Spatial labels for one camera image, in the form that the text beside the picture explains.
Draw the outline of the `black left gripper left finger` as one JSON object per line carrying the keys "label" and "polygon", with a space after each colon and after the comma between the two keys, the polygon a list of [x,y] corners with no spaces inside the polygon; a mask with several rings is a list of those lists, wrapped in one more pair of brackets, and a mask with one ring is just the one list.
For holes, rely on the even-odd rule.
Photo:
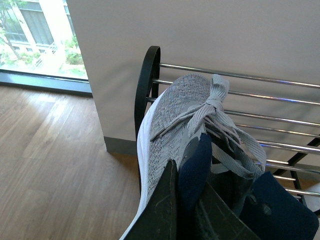
{"label": "black left gripper left finger", "polygon": [[123,240],[175,240],[178,217],[178,171],[170,159],[145,209]]}

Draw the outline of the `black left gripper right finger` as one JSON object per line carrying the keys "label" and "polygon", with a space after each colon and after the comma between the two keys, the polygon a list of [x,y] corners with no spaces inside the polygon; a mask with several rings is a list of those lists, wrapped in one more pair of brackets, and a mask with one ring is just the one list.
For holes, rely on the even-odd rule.
{"label": "black left gripper right finger", "polygon": [[196,240],[259,239],[208,184],[205,185],[195,206],[194,238]]}

